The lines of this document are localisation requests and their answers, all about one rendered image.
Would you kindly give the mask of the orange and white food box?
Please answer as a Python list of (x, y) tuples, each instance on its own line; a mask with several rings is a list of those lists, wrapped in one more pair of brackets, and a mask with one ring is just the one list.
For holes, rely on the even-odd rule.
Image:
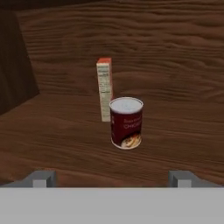
[(101, 120), (103, 122), (109, 122), (109, 103), (113, 99), (112, 59), (99, 58), (96, 63), (96, 71), (101, 106)]

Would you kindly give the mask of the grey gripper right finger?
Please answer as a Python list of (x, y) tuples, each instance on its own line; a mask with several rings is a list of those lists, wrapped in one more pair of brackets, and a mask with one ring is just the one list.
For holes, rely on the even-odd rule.
[(168, 186), (177, 188), (221, 187), (221, 185), (197, 177), (190, 171), (169, 171)]

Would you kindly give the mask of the red canned food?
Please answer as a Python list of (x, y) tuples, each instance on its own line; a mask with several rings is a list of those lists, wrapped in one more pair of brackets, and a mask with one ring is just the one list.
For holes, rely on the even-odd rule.
[(133, 97), (119, 97), (109, 104), (111, 142), (121, 150), (132, 150), (142, 142), (144, 103)]

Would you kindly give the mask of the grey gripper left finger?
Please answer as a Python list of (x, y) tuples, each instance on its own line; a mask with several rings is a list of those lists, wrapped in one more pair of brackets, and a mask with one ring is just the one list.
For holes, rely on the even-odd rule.
[(56, 186), (55, 171), (34, 171), (22, 180), (14, 181), (3, 187), (17, 188), (47, 188)]

